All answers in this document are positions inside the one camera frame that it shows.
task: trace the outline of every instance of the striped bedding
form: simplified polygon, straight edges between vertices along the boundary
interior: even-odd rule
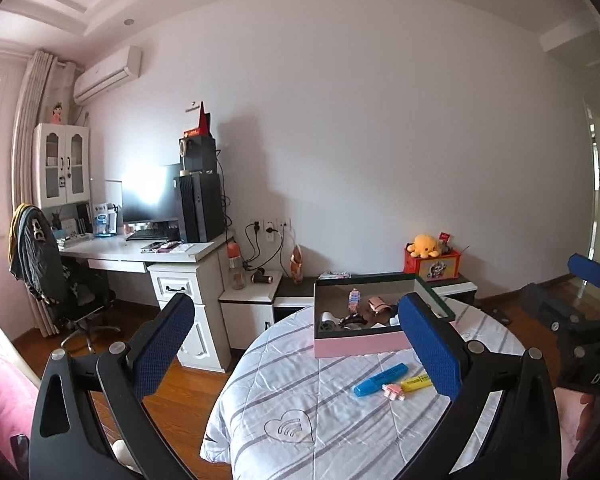
[[[445,299],[458,332],[492,351],[522,354],[505,327],[480,310]],[[415,352],[315,359],[313,307],[263,333],[222,390],[206,427],[200,456],[232,465],[234,480],[362,480],[393,478],[421,446],[448,397],[424,388],[403,402],[382,394],[357,398],[353,386],[400,362],[422,373]],[[470,463],[500,394],[491,394],[456,465]]]

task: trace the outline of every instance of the yellow highlighter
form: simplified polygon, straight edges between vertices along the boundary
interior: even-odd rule
[[[426,388],[432,384],[433,383],[431,382],[431,379],[429,379],[429,376],[427,374],[422,374],[417,377],[407,379],[406,381],[402,381],[400,386],[404,392],[414,392],[415,390]]]

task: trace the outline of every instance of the pink wall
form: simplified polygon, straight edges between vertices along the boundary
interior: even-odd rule
[[[33,318],[22,282],[9,273],[7,240],[11,221],[11,137],[26,61],[0,56],[0,326],[13,339],[30,328]]]

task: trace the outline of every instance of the computer monitor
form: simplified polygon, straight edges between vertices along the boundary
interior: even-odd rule
[[[178,219],[173,179],[180,164],[138,167],[122,176],[122,218],[126,224]]]

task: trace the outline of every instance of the wooden floor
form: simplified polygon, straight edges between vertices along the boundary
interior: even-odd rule
[[[577,298],[576,285],[561,283],[549,287],[548,290],[569,304],[578,304],[587,317],[600,318],[600,302],[588,295],[582,299]],[[483,304],[491,308],[497,307],[509,316],[512,320],[509,329],[526,348],[535,346],[541,349],[555,384],[559,371],[555,335],[529,317],[515,296],[494,298],[484,301]],[[110,321],[119,326],[122,333],[98,334],[94,339],[96,351],[103,351],[116,340],[128,340],[142,323],[153,319],[157,313],[158,309],[154,307],[116,302],[115,307],[111,309]],[[62,336],[43,338],[38,330],[33,330],[16,339],[14,345],[35,373],[41,376],[50,352],[58,348],[61,341]],[[86,354],[84,339],[76,338],[70,343],[68,350],[72,355]],[[229,465],[209,464],[200,458],[207,419],[228,377],[228,374],[183,368],[176,362],[171,365],[157,393],[144,399],[144,405],[165,439],[191,471],[202,480],[229,480],[232,477]],[[93,398],[107,436],[110,440],[119,438],[102,394],[93,394]]]

